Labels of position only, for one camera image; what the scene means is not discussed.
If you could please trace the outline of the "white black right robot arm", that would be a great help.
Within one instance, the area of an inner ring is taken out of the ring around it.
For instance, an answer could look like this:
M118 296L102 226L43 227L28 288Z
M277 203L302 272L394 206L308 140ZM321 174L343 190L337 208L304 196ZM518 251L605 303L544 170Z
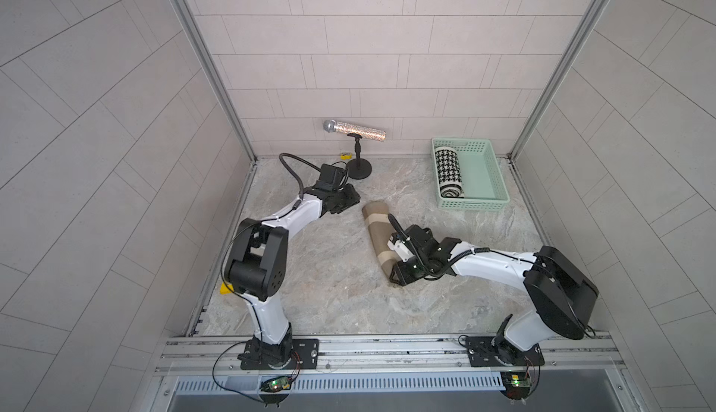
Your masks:
M428 227L399 227L388 248L397 254L389 280L407 286L419 280L449 276L476 277L512 286L526 293L531 307L508 315L489 341L468 337L464 346L478 365L498 367L544 363L539 344L550 337L581 340L593 337L588 322L599 289L558 249L543 246L535 253L508 253L478 247L456 238L438 242Z

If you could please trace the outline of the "brown beige plaid blanket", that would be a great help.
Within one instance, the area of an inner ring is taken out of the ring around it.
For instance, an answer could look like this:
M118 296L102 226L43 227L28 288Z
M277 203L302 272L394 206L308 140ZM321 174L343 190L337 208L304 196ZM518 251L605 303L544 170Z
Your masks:
M384 201L371 201L362 209L373 249L380 268L387 278L391 277L393 266L400 261L400 257L388 245L391 236L395 233L388 218L389 213L389 207Z

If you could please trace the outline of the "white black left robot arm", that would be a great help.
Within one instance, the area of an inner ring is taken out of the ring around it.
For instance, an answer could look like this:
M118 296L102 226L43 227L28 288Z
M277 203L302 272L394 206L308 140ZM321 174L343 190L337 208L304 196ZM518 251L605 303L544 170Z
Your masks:
M325 214L340 214L360 196L345 164L314 168L318 179L305 186L294 170L298 195L278 212L242 220L223 264L222 283L248 306L255 331L240 355L246 368L284 368L293 359L293 331L278 292L287 271L289 240Z

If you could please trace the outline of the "black white houndstooth scarf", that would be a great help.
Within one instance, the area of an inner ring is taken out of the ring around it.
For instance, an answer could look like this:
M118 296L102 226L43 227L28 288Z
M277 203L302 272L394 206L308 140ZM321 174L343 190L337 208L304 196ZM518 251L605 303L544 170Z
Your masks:
M464 197L462 174L457 151L452 147L437 147L436 158L437 182L442 198L460 199Z

